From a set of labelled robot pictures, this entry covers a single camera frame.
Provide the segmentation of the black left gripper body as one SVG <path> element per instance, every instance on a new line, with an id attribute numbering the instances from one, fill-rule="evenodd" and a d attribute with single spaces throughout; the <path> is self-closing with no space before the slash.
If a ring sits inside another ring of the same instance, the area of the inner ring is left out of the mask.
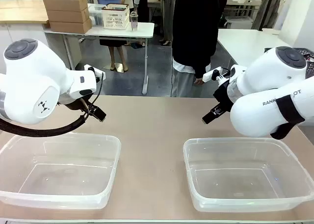
<path id="1" fill-rule="evenodd" d="M 82 112 L 89 112 L 92 114 L 99 114 L 100 109 L 97 106 L 92 105 L 91 102 L 89 102 L 89 99 L 91 98 L 91 96 L 83 96 L 79 99 L 76 99 L 75 101 L 73 101 L 72 103 L 69 104 L 65 104 L 65 106 L 67 108 L 69 108 L 70 110 L 81 110 Z"/>

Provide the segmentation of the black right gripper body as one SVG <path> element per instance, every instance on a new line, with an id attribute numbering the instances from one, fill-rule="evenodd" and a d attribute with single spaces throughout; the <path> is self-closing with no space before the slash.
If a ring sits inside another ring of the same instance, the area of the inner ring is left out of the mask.
<path id="1" fill-rule="evenodd" d="M 230 112 L 233 106 L 233 102 L 227 94 L 228 85 L 229 79 L 226 79 L 213 94 L 214 98 L 219 102 L 215 108 L 220 112 Z"/>

